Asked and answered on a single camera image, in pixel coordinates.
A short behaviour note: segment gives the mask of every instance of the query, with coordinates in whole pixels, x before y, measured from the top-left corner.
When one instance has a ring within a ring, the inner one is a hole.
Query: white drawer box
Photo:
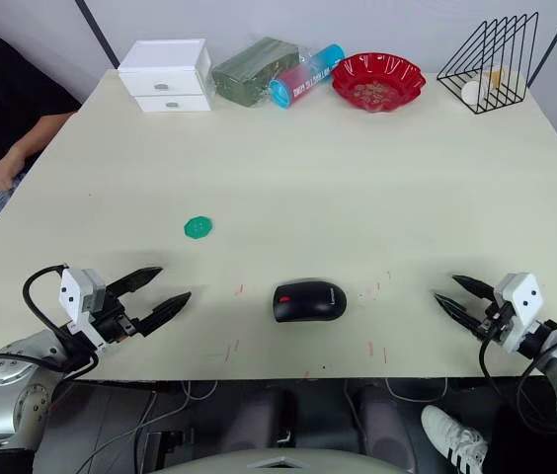
[[[140,40],[119,66],[132,96],[213,94],[204,39]]]
[[[162,73],[122,73],[120,80],[132,96],[188,96],[203,94],[198,74],[194,71]]]
[[[206,96],[140,96],[134,98],[144,112],[209,111]]]

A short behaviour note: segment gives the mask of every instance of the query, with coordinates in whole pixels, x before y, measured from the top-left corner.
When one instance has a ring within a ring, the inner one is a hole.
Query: metal file holder
[[[537,18],[535,12],[481,23],[437,79],[474,114],[522,102],[537,34]],[[492,76],[492,71],[498,71],[498,75]],[[470,81],[489,86],[486,95],[482,94],[481,87],[478,88],[476,104],[462,99],[461,91]]]

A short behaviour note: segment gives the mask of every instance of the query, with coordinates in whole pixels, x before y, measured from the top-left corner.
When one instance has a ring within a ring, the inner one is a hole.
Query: white cup
[[[460,97],[469,106],[476,106],[479,102],[487,99],[491,81],[489,74],[479,74],[470,81],[466,82],[460,90]]]

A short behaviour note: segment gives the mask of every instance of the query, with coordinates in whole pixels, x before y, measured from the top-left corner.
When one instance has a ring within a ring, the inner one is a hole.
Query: green bottle cap
[[[184,226],[184,233],[192,239],[201,239],[212,230],[212,221],[208,217],[200,215],[189,220]]]

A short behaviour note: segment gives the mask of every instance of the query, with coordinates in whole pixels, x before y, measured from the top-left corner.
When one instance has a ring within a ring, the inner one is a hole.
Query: person
[[[0,210],[80,104],[0,39]]]
[[[421,423],[432,445],[463,474],[557,474],[557,436],[535,434],[508,406],[499,409],[491,442],[433,405]]]

